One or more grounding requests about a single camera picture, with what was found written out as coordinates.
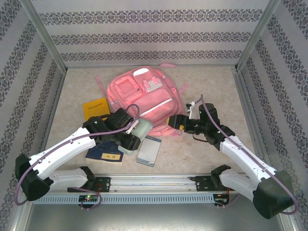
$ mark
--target wall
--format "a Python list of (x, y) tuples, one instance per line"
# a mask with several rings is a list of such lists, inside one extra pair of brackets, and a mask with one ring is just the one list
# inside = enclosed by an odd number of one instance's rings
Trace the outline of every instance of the wall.
[(18, 0), (0, 2), (0, 231), (16, 209), (15, 158), (42, 144), (62, 74)]
[(65, 64), (236, 64), (269, 0), (34, 0)]
[(242, 75), (271, 164), (291, 175), (308, 230), (308, 1), (283, 0)]

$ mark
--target beige floor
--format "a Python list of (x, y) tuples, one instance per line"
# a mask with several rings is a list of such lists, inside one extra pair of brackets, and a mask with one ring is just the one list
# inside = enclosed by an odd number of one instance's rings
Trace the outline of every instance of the beige floor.
[[(56, 115), (52, 124), (47, 148), (71, 135), (84, 122), (82, 104), (101, 98), (103, 95), (94, 77), (99, 75), (105, 87), (116, 76), (133, 67), (68, 69)], [(207, 103), (217, 108), (222, 124), (230, 127), (241, 141), (253, 150), (247, 124), (229, 67), (177, 67), (158, 68), (169, 75), (179, 88), (189, 82), (183, 93), (184, 103), (196, 100), (202, 93)], [(59, 169), (70, 170), (89, 166), (94, 173), (106, 174), (165, 174), (165, 173), (209, 173), (222, 165), (230, 165), (234, 170), (241, 169), (226, 155), (213, 146), (193, 140), (191, 135), (181, 137), (161, 137), (162, 144), (154, 167), (136, 163), (138, 151), (125, 156), (123, 165), (91, 163), (85, 160), (83, 152)]]

